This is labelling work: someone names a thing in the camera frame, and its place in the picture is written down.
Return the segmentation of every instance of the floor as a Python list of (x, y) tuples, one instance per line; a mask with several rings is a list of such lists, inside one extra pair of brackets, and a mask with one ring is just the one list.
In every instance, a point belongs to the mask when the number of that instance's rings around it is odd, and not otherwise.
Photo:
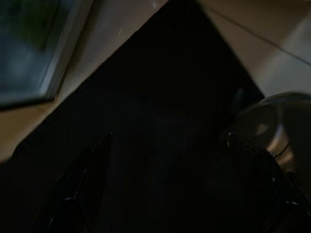
[[(54, 103), (0, 113), (0, 161), (166, 0), (97, 0)], [(295, 0), (199, 0), (265, 96), (311, 93), (311, 6)]]

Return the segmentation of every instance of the dark fabric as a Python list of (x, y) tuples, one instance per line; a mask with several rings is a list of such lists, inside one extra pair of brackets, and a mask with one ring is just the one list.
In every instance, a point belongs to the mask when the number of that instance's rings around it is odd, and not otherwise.
[[(263, 98), (198, 5), (169, 1), (1, 167), (1, 227), (32, 228), (53, 182), (86, 145), (112, 132), (97, 231), (162, 231), (184, 158), (201, 163), (192, 151), (215, 143), (241, 89), (243, 106)], [(190, 192), (180, 190), (185, 199)]]

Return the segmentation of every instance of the tile grout line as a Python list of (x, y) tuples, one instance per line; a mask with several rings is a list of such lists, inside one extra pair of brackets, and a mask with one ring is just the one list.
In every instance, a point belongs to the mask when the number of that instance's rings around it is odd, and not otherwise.
[(299, 61), (303, 62), (304, 64), (306, 64), (306, 65), (308, 65), (308, 66), (311, 66), (311, 62), (308, 62), (308, 61), (304, 60), (303, 58), (301, 58), (301, 57), (299, 57), (299, 56), (297, 56), (297, 55), (295, 55), (295, 54), (293, 54), (293, 53), (291, 53), (291, 52), (289, 52), (289, 51), (283, 49), (283, 48), (282, 48), (281, 46), (279, 46), (278, 44), (276, 44), (276, 43), (274, 43), (274, 42), (272, 42), (272, 41), (266, 39), (266, 38), (263, 37), (262, 35), (260, 35), (260, 34), (258, 34), (258, 33), (256, 33), (256, 32), (254, 32), (252, 29), (249, 29), (248, 27), (245, 27), (245, 26), (243, 26), (242, 24), (236, 22), (235, 20), (233, 20), (233, 19), (231, 19), (231, 18), (225, 16), (223, 13), (221, 13), (221, 12), (218, 11), (218, 10), (216, 10), (214, 7), (211, 7), (211, 6), (207, 5), (207, 3), (202, 4), (202, 7), (206, 8), (207, 11), (210, 11), (210, 12), (212, 12), (212, 13), (218, 15), (218, 16), (221, 17), (222, 19), (224, 19), (224, 20), (226, 20), (226, 21), (229, 21), (230, 23), (234, 24), (235, 26), (237, 26), (237, 27), (239, 27), (239, 28), (241, 28), (241, 29), (247, 31), (248, 33), (250, 33), (250, 34), (253, 35), (254, 37), (257, 37), (258, 39), (260, 39), (260, 40), (266, 42), (267, 44), (269, 44), (269, 45), (271, 45), (271, 46), (273, 46), (273, 47), (278, 48), (278, 49), (279, 49), (280, 51), (282, 51), (283, 53), (286, 53), (287, 55), (289, 55), (289, 56), (295, 58), (296, 60), (299, 60)]

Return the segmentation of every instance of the tiled floor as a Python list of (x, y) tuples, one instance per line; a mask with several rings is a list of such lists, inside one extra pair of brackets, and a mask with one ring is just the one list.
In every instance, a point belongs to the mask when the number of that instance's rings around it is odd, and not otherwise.
[[(0, 161), (167, 0), (97, 0), (54, 103), (0, 113)], [(311, 6), (198, 0), (266, 96), (311, 93)]]

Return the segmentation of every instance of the black rug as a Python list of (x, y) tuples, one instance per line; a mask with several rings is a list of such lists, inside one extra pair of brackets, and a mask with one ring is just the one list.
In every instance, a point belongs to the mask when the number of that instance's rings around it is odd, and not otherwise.
[(169, 1), (2, 166), (1, 228), (31, 229), (62, 171), (86, 145), (112, 132), (97, 231), (163, 231), (180, 164), (200, 164), (191, 155), (215, 144), (233, 121), (237, 92), (243, 92), (241, 107), (263, 98), (200, 7)]

